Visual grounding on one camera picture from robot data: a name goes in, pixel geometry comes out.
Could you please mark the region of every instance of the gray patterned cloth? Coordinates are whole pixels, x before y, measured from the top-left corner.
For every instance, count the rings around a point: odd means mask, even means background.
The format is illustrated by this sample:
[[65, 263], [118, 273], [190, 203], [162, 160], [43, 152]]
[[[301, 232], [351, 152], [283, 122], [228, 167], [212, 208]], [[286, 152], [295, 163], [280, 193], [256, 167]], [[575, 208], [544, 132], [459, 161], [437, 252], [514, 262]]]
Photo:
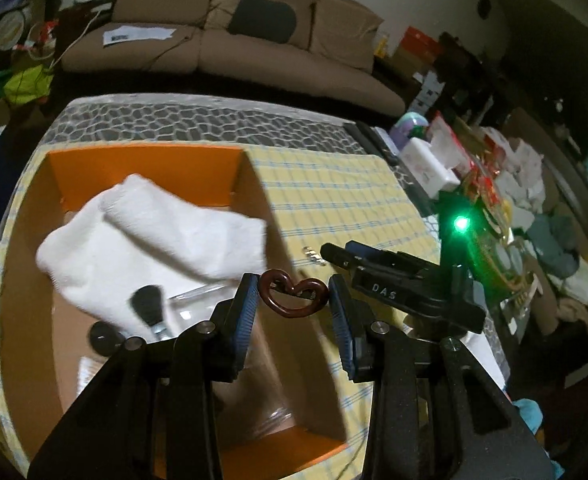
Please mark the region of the gray patterned cloth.
[[[185, 94], [113, 94], [72, 101], [40, 143], [224, 140], [365, 155], [343, 128], [344, 123], [336, 117], [254, 101]], [[392, 171], [404, 189], [418, 186], [405, 166]], [[436, 217], [423, 221], [440, 244]], [[484, 332], [507, 380], [510, 368], [494, 322], [490, 316], [487, 320]]]

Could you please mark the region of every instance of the blue cloth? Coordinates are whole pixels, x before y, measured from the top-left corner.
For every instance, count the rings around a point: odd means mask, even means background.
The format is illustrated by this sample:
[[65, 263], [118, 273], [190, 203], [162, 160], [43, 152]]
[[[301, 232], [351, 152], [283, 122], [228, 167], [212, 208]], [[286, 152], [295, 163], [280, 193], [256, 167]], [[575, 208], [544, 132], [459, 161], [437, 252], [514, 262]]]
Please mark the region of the blue cloth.
[[[543, 412], [538, 404], [531, 399], [515, 400], [512, 404], [519, 409], [520, 418], [525, 421], [530, 431], [536, 433], [543, 424]], [[554, 478], [558, 480], [565, 473], [565, 469], [555, 460], [551, 462], [554, 466]]]

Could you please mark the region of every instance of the white box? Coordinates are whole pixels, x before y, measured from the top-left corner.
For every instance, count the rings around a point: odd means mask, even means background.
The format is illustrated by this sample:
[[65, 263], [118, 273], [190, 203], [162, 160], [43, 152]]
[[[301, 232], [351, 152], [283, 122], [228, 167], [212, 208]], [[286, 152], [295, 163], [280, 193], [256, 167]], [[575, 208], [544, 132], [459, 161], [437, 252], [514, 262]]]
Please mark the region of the white box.
[[440, 93], [443, 92], [443, 89], [445, 88], [445, 83], [439, 82], [439, 78], [434, 72], [430, 70], [423, 80], [423, 88], [432, 90], [433, 92], [440, 95]]
[[429, 105], [433, 105], [439, 97], [440, 94], [437, 94], [436, 92], [427, 89], [422, 89], [416, 95], [416, 99], [418, 99], [419, 101], [423, 101], [424, 103]]
[[414, 101], [412, 101], [412, 104], [410, 104], [407, 111], [408, 112], [416, 112], [417, 114], [421, 114], [422, 116], [425, 116], [427, 114], [427, 112], [430, 111], [430, 108], [432, 108], [432, 105], [424, 103], [421, 100], [414, 99]]
[[422, 139], [411, 138], [403, 148], [400, 159], [432, 199], [438, 198], [440, 190], [454, 191], [460, 185], [454, 172], [439, 162], [429, 143]]

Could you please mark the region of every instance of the yellow bag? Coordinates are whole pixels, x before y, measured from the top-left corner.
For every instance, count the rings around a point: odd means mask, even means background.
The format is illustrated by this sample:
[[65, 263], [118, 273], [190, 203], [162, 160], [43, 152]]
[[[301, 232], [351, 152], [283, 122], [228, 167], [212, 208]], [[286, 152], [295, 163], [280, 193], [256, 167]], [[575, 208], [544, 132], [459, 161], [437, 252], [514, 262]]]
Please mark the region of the yellow bag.
[[24, 105], [34, 99], [50, 95], [53, 74], [42, 65], [33, 66], [14, 74], [5, 83], [5, 97], [13, 105]]

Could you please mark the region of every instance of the heart-shaped pretzel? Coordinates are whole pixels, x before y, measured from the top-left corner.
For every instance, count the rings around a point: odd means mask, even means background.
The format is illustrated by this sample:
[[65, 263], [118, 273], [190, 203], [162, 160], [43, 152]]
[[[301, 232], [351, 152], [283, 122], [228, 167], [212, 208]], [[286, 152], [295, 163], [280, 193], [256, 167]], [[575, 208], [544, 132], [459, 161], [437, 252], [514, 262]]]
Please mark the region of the heart-shaped pretzel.
[[[280, 285], [279, 289], [281, 292], [289, 296], [300, 296], [305, 291], [314, 292], [314, 299], [311, 300], [308, 306], [301, 308], [287, 308], [282, 304], [277, 303], [272, 297], [272, 284]], [[284, 271], [280, 269], [266, 270], [261, 277], [258, 279], [258, 293], [261, 299], [269, 306], [274, 312], [280, 314], [283, 317], [295, 318], [295, 317], [307, 317], [315, 314], [321, 310], [330, 296], [327, 285], [321, 280], [316, 278], [307, 278], [293, 285], [292, 279]]]

